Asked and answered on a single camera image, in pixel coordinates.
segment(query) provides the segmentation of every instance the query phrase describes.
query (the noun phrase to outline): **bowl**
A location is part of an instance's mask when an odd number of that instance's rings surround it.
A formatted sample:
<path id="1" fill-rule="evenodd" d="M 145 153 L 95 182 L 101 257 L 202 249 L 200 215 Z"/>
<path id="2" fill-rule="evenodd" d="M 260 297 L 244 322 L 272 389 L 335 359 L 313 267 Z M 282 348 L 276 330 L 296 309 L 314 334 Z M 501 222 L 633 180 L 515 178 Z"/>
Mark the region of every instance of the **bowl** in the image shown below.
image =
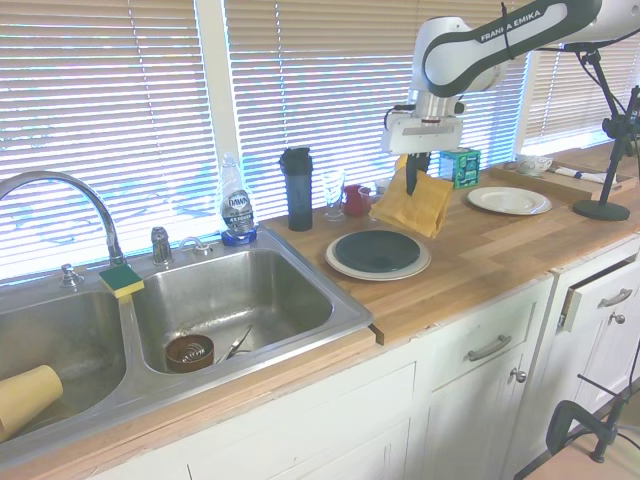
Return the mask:
<path id="1" fill-rule="evenodd" d="M 516 170 L 524 175 L 539 176 L 551 167 L 553 159 L 551 157 L 540 157 L 537 155 L 516 155 Z"/>

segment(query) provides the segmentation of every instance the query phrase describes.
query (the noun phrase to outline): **black water bottle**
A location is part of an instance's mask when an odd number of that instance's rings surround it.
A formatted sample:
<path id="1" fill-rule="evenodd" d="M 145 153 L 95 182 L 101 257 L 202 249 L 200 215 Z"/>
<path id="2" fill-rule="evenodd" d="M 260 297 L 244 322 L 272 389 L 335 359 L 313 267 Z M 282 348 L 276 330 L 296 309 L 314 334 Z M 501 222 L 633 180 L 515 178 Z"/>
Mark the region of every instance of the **black water bottle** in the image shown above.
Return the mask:
<path id="1" fill-rule="evenodd" d="M 289 230 L 304 232 L 313 227 L 311 209 L 311 172 L 313 163 L 309 148 L 287 148 L 280 157 L 284 173 L 289 210 Z"/>

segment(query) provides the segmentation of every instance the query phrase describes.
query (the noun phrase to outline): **butcher block counter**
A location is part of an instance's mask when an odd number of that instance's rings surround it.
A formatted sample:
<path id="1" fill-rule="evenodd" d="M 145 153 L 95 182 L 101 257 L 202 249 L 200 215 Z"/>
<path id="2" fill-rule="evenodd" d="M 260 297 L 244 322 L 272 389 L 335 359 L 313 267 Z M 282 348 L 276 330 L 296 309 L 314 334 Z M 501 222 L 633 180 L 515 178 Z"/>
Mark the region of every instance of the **butcher block counter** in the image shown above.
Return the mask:
<path id="1" fill-rule="evenodd" d="M 611 146 L 573 150 L 555 155 L 557 160 L 604 171 Z M 626 158 L 618 170 L 637 176 L 637 161 Z M 480 187 L 510 186 L 503 180 L 481 175 Z M 466 200 L 469 189 L 454 191 L 447 219 L 438 237 L 420 237 L 432 262 L 422 273 L 396 282 L 355 280 L 333 270 L 324 258 L 336 238 L 359 230 L 389 228 L 368 217 L 329 222 L 314 212 L 313 229 L 296 233 L 287 218 L 265 224 L 348 291 L 374 315 L 378 342 L 388 344 L 432 325 L 446 322 L 551 268 L 566 264 L 614 243 L 640 229 L 640 192 L 613 197 L 632 214 L 625 222 L 599 222 L 574 214 L 571 205 L 547 195 L 553 209 L 543 215 L 519 217 L 485 212 Z"/>
<path id="2" fill-rule="evenodd" d="M 604 169 L 610 148 L 605 145 L 571 151 L 556 158 Z M 636 169 L 634 159 L 625 159 L 620 171 L 636 175 Z M 507 184 L 486 173 L 481 176 L 480 186 L 499 185 Z M 373 332 L 356 332 L 44 453 L 26 464 L 0 470 L 0 478 L 71 480 L 105 471 L 380 355 L 431 326 L 446 324 L 455 314 L 640 229 L 640 192 L 637 190 L 615 197 L 617 203 L 632 211 L 630 220 L 620 223 L 597 222 L 575 215 L 566 202 L 551 195 L 553 209 L 543 215 L 517 217 L 488 213 L 466 202 L 468 192 L 453 193 L 446 223 L 437 239 L 421 238 L 433 257 L 431 265 L 412 278 L 396 282 L 354 280 L 332 270 L 324 258 L 327 246 L 334 239 L 350 232 L 387 228 L 381 222 L 346 218 L 343 222 L 331 223 L 323 218 L 322 211 L 315 212 L 313 229 L 308 232 L 290 231 L 286 218 L 264 222 L 373 313 Z"/>

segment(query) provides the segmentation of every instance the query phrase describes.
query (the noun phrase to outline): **tissue box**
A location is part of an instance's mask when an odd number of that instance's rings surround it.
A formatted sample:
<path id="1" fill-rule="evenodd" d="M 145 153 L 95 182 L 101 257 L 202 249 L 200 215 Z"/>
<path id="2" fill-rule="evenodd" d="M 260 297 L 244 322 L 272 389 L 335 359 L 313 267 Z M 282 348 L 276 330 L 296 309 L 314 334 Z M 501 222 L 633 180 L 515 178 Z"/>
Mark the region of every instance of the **tissue box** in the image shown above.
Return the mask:
<path id="1" fill-rule="evenodd" d="M 453 188 L 474 187 L 480 174 L 480 151 L 470 148 L 440 152 L 440 178 L 451 180 Z"/>

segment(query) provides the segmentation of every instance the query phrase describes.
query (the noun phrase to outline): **window blinds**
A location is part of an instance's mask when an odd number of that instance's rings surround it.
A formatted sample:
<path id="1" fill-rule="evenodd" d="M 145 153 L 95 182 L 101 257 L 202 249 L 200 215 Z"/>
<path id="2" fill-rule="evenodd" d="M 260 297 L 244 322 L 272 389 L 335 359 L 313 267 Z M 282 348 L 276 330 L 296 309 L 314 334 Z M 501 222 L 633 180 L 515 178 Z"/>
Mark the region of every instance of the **window blinds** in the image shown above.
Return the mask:
<path id="1" fill-rule="evenodd" d="M 225 12 L 240 149 L 262 218 L 286 213 L 276 164 L 286 147 L 311 147 L 315 206 L 323 169 L 345 168 L 348 183 L 389 176 L 383 117 L 406 103 L 422 23 L 459 15 L 475 27 L 501 15 L 493 0 L 225 0 Z M 496 90 L 465 96 L 463 145 L 485 164 L 513 152 L 524 72 L 522 57 Z"/>
<path id="2" fill-rule="evenodd" d="M 639 46 L 638 37 L 631 37 L 600 50 L 607 82 L 625 108 L 631 88 L 640 81 Z M 611 112 L 575 54 L 539 55 L 524 151 L 552 153 L 604 139 L 602 120 Z M 594 73 L 590 65 L 587 68 Z"/>
<path id="3" fill-rule="evenodd" d="M 0 179 L 76 176 L 125 251 L 211 232 L 217 162 L 193 0 L 0 0 Z M 0 201 L 0 277 L 106 257 L 91 204 L 61 183 Z"/>

